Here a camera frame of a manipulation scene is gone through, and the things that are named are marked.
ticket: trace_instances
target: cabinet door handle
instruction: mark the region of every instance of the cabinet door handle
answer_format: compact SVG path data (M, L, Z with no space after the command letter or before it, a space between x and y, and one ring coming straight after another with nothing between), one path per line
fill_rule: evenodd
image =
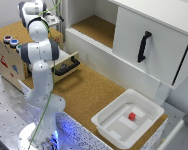
M73 64L68 66L67 68L60 69L60 70L55 69L55 75L62 76L66 74L67 72L69 72L70 70L76 68L80 64L80 62L77 59L75 59L74 56L71 57L71 61L73 62Z
M152 33L146 31L145 35L143 36L143 38L141 40L140 50L139 50L139 53L138 53L138 63L142 62L145 59L145 56L143 54L144 54L144 51L145 51L146 40L150 36L152 36Z

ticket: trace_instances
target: cabinet door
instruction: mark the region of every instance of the cabinet door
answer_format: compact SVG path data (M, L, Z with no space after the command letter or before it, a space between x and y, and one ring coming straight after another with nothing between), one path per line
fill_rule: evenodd
M145 59L138 63L146 31L152 36L146 39ZM187 35L119 7L113 53L139 69L172 85L187 46Z

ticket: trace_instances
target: black handle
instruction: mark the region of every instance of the black handle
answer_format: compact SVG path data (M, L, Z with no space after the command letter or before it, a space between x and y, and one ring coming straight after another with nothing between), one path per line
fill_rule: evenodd
M60 69L60 70L55 69L55 75L62 76L66 74L67 72L69 72L70 70L76 68L80 64L80 62L77 59L75 59L74 56L71 57L71 61L73 62L73 64L68 66L67 68Z
M146 31L145 35L142 38L140 50L139 50L139 53L138 53L138 63L142 62L145 59L145 56L143 54L144 54L144 51L145 51L146 40L150 36L152 36L152 33Z

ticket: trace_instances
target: white plastic tub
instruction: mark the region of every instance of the white plastic tub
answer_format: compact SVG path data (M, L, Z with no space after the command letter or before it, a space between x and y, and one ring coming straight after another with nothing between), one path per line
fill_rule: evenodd
M136 114L134 121L129 114ZM164 113L164 109L129 89L91 120L99 133L120 149L131 148Z

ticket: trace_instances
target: red cube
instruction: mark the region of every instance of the red cube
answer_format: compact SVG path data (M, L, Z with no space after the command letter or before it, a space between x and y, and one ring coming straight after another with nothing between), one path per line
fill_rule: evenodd
M134 121L136 118L136 114L130 113L128 118L129 118L129 120Z

